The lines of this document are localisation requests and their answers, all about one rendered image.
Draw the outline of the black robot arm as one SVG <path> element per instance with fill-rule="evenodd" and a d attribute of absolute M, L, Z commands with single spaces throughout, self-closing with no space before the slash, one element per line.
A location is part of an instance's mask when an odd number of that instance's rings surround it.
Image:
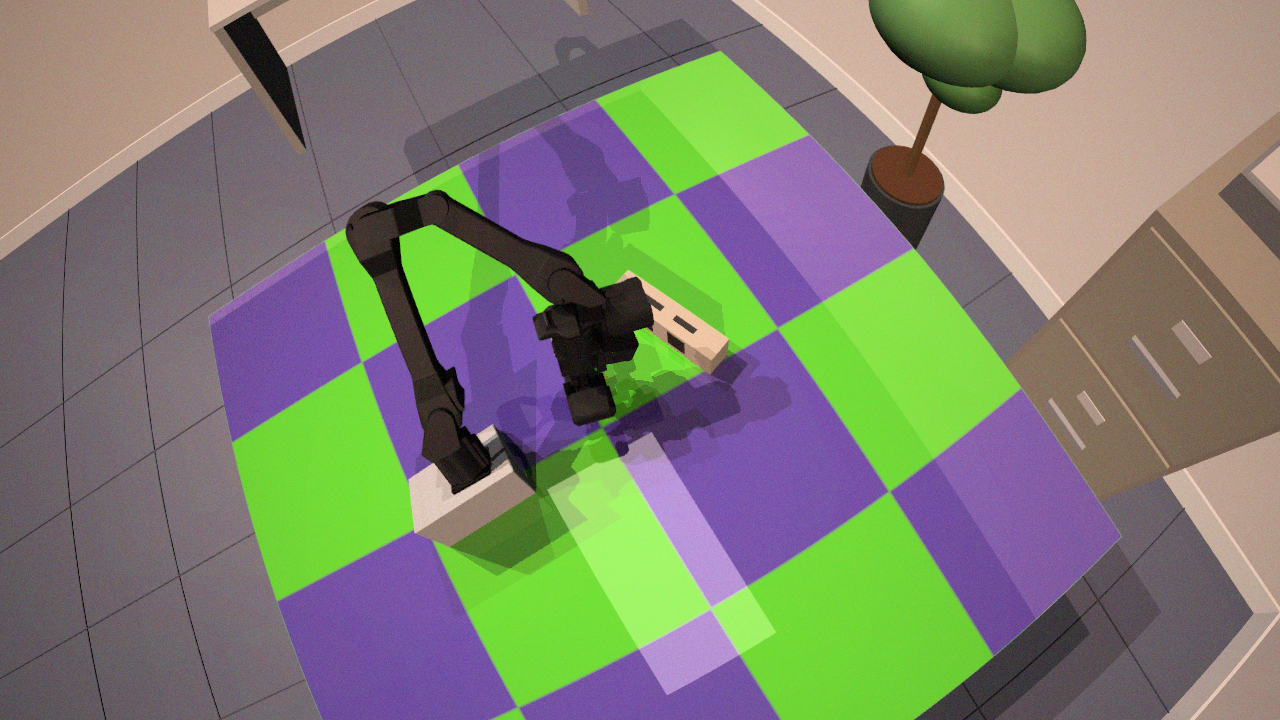
<path fill-rule="evenodd" d="M 436 465 L 457 495 L 492 474 L 490 454 L 476 434 L 461 428 L 465 389 L 454 366 L 445 370 L 439 364 L 402 266 L 401 236 L 426 225 L 506 264 L 556 305 L 532 316 L 538 340 L 552 338 L 562 354 L 576 356 L 591 348 L 596 337 L 598 373 L 607 364 L 632 360 L 639 346 L 634 331 L 654 325 L 654 316 L 637 277 L 598 290 L 568 252 L 521 240 L 442 190 L 389 205 L 367 202 L 355 211 L 346 240 L 376 284 L 412 375 L 422 457 Z"/>

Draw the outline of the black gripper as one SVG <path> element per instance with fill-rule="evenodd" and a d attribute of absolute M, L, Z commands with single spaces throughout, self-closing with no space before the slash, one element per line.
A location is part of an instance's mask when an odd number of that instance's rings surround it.
<path fill-rule="evenodd" d="M 591 348 L 576 356 L 562 354 L 556 348 L 553 340 L 550 343 L 562 377 L 570 375 L 570 382 L 563 386 L 573 424 L 581 427 L 614 416 L 616 406 L 611 388 L 605 386 L 603 373 L 593 369 L 596 368 L 596 354 L 600 352 L 596 337 Z"/>

